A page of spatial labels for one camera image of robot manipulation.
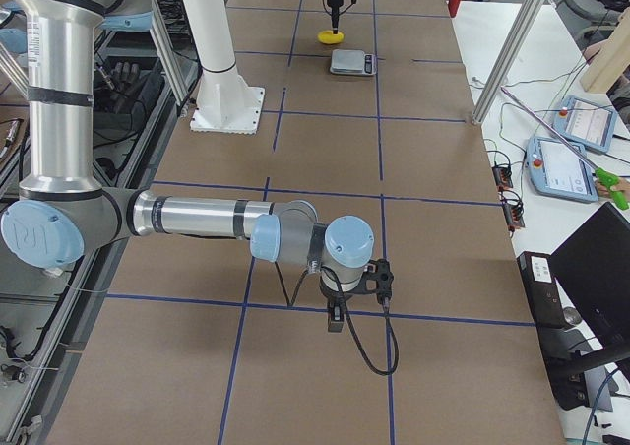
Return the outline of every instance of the green tool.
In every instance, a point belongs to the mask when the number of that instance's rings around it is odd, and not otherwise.
[[[564,144],[565,147],[567,147],[569,150],[571,150],[571,152],[576,157],[578,157],[581,161],[583,161],[584,164],[587,164],[588,166],[590,166],[595,171],[596,178],[599,180],[599,182],[603,186],[605,186],[606,189],[608,189],[608,192],[610,193],[610,197],[612,198],[612,201],[614,202],[615,206],[617,206],[622,211],[625,211],[626,209],[628,209],[628,207],[629,207],[628,206],[628,201],[626,200],[626,196],[623,193],[623,191],[612,191],[612,190],[610,190],[610,188],[612,186],[614,186],[615,184],[617,184],[619,182],[619,176],[604,170],[603,168],[597,166],[590,159],[588,159],[587,157],[582,155],[573,145],[571,145],[571,143],[566,138],[564,138],[562,135],[560,135],[551,125],[549,125],[542,118],[540,118],[533,110],[531,110],[524,103],[522,103],[520,100],[518,100],[515,95],[510,93],[503,86],[501,87],[501,91],[503,92],[503,94],[505,94],[511,100],[513,100],[519,107],[521,107],[528,115],[533,117],[540,125],[542,125],[544,128],[549,130],[553,135],[555,135],[558,138],[558,140],[560,140],[560,142],[562,142],[562,144]]]

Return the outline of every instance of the wooden block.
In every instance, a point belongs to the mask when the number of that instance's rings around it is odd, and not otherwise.
[[[585,91],[606,93],[630,65],[630,20],[622,20],[580,82]]]

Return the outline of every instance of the black monitor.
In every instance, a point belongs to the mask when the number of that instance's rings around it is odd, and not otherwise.
[[[555,374],[616,362],[630,380],[630,222],[612,204],[604,204],[553,252],[549,265],[603,345]]]

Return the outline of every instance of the robot sticker label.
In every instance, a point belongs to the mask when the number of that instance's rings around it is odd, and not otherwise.
[[[40,30],[38,22],[27,23],[27,38],[29,44],[29,66],[39,66],[40,53]]]

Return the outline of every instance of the yellow sponge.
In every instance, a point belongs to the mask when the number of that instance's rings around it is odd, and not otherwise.
[[[334,34],[332,30],[322,30],[317,33],[317,39],[322,44],[339,44],[344,41],[344,34],[341,32]]]

